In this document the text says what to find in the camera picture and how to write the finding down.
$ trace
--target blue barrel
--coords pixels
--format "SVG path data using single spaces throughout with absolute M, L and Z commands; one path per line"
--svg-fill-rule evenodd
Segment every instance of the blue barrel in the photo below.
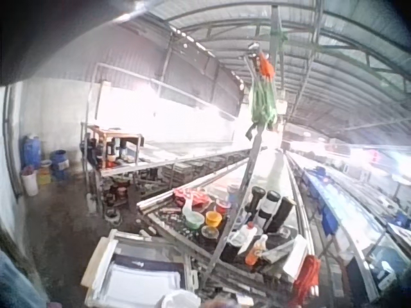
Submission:
M 69 175 L 69 160 L 67 159 L 67 152 L 64 150 L 54 151 L 51 154 L 50 159 L 53 176 L 59 181 L 67 180 Z
M 40 168 L 41 143 L 40 139 L 37 136 L 29 135 L 24 140 L 23 165 L 24 167 L 32 165 L 34 169 Z

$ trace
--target white cylinder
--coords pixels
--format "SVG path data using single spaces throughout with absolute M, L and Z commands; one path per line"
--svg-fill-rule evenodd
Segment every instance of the white cylinder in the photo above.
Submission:
M 37 185 L 37 173 L 34 172 L 32 175 L 22 175 L 24 188 L 29 196 L 35 196 L 39 193 L 39 187 Z

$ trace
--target orange bottle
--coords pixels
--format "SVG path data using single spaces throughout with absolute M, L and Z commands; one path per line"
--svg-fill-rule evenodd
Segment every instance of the orange bottle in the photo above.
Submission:
M 265 246 L 265 242 L 267 241 L 268 236 L 263 234 L 255 243 L 254 246 L 251 248 L 250 252 L 245 257 L 245 264 L 253 266 L 257 263 L 259 256 L 262 252 L 264 252 L 267 248 Z

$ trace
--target yellow cup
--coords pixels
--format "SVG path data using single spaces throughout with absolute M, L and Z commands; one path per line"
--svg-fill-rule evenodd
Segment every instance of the yellow cup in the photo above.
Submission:
M 210 212 L 207 212 L 207 214 L 205 215 L 205 223 L 207 226 L 210 226 L 210 227 L 218 227 L 222 219 L 223 219 L 223 216 L 221 216 L 220 213 L 217 213 L 213 210 Z

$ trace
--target orange cloth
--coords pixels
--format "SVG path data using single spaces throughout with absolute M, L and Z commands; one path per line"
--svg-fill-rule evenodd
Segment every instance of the orange cloth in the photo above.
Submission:
M 319 271 L 321 261 L 313 255 L 307 255 L 302 264 L 301 271 L 293 285 L 292 305 L 302 305 L 310 287 L 319 284 Z
M 274 68 L 263 53 L 259 54 L 259 68 L 264 77 L 267 77 L 270 81 L 274 78 Z

